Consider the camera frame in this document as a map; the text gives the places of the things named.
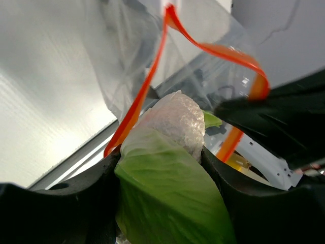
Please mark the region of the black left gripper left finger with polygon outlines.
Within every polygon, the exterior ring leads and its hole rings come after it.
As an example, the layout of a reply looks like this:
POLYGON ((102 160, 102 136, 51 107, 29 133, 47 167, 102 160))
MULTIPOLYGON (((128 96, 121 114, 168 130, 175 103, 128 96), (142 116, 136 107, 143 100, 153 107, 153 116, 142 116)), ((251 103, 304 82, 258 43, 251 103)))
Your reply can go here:
POLYGON ((120 148, 48 190, 1 184, 1 243, 115 243, 120 148))

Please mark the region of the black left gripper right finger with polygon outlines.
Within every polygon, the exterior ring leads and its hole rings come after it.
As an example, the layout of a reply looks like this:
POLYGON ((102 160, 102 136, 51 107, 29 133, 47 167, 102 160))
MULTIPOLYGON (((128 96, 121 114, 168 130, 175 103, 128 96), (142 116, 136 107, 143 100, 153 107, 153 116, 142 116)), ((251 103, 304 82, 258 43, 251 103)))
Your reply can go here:
POLYGON ((324 183, 308 177, 283 191, 235 170, 207 148, 202 166, 221 193, 238 243, 324 243, 324 183))

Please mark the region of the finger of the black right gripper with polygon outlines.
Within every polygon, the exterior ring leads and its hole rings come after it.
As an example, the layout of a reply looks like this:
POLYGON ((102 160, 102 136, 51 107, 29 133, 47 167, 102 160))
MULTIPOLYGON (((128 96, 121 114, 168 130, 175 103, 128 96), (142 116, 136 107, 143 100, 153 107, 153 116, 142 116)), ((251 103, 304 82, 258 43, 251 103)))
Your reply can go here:
POLYGON ((324 164, 324 70, 276 87, 263 100, 224 101, 214 114, 290 169, 324 164))

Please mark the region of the white cauliflower with leaves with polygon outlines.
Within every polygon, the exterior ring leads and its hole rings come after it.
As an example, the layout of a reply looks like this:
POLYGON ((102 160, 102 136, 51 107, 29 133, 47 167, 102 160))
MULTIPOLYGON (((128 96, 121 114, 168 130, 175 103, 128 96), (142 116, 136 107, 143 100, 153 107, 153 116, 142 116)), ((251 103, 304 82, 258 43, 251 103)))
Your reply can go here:
POLYGON ((236 243, 228 210, 201 165, 204 114, 181 91, 148 109, 121 145, 116 222, 131 243, 236 243))

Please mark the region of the clear orange-zip plastic bag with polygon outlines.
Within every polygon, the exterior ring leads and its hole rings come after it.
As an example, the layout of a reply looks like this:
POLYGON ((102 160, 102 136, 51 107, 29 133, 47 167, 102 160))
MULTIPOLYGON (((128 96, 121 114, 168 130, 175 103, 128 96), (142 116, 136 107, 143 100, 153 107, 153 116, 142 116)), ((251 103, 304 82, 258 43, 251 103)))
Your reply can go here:
POLYGON ((203 118, 223 101, 270 91, 243 27, 217 1, 92 1, 87 36, 103 98, 119 121, 105 156, 144 123, 194 156, 206 144, 226 161, 242 132, 203 118))

